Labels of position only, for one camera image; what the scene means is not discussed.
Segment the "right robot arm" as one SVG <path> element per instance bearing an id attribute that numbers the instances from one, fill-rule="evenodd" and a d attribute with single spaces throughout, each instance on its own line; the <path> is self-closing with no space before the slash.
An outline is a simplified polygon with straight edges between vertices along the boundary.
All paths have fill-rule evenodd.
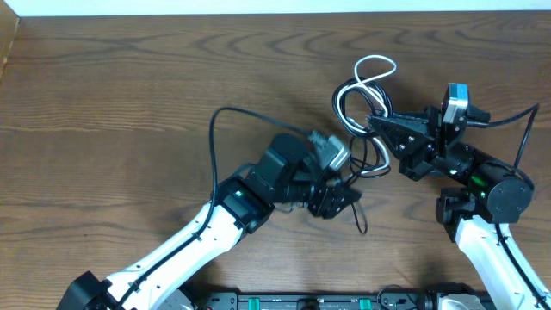
<path id="1" fill-rule="evenodd" d="M 412 181 L 432 172 L 458 182 L 436 201 L 436 219 L 468 257 L 496 308 L 548 309 L 550 292 L 517 247 L 509 226 L 530 205 L 535 185 L 519 169 L 462 142 L 469 127 L 495 126 L 478 108 L 371 115 L 370 127 Z"/>

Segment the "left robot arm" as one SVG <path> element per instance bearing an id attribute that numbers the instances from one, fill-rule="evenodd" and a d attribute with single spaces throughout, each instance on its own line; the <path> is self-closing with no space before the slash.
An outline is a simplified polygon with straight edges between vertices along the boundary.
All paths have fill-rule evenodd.
<path id="1" fill-rule="evenodd" d="M 278 204 L 299 204 L 332 219 L 361 198 L 339 169 L 350 149 L 336 136 L 307 142 L 279 133 L 246 177 L 219 184 L 201 211 L 156 250 L 100 281 L 87 271 L 65 291 L 60 309 L 159 309 L 199 269 L 253 234 Z"/>

